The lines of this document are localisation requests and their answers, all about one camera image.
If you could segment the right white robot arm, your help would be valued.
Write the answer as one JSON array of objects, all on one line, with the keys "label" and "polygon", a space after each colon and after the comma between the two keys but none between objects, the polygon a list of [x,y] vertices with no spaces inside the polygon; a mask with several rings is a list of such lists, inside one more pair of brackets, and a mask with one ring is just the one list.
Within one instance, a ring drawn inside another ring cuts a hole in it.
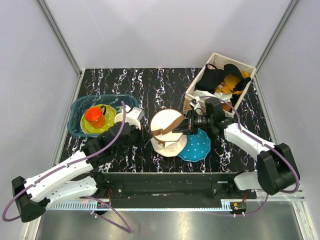
[{"label": "right white robot arm", "polygon": [[173,133],[195,135],[199,129],[210,130],[214,135],[237,145],[256,162],[256,170],[242,172],[227,185],[228,195],[239,198],[246,190],[263,190],[268,195],[279,192],[292,194],[300,186],[300,175],[291,148],[285,144],[275,144],[253,134],[242,126],[240,117],[227,117],[223,110],[224,100],[214,96],[203,96],[205,113],[197,113],[200,98],[192,100],[183,120],[173,129]]}]

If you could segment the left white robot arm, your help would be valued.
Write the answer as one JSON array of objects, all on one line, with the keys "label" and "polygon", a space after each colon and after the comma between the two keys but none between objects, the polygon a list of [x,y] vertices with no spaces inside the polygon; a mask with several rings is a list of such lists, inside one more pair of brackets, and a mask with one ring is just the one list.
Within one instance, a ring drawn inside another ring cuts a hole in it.
[{"label": "left white robot arm", "polygon": [[89,140],[63,162],[36,176],[17,176],[11,181],[18,219],[31,222],[47,209],[67,200],[95,196],[103,198],[108,185],[97,172],[116,153],[143,146],[152,135],[143,128],[117,122],[109,130]]}]

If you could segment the cream round laundry bag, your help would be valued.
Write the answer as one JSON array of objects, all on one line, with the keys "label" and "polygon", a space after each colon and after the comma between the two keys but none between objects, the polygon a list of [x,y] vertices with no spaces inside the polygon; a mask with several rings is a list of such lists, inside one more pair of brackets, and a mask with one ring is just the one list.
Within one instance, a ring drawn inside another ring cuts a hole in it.
[{"label": "cream round laundry bag", "polygon": [[187,145],[187,136],[173,130],[185,116],[175,109],[157,112],[150,122],[150,140],[153,150],[163,157],[177,156]]}]

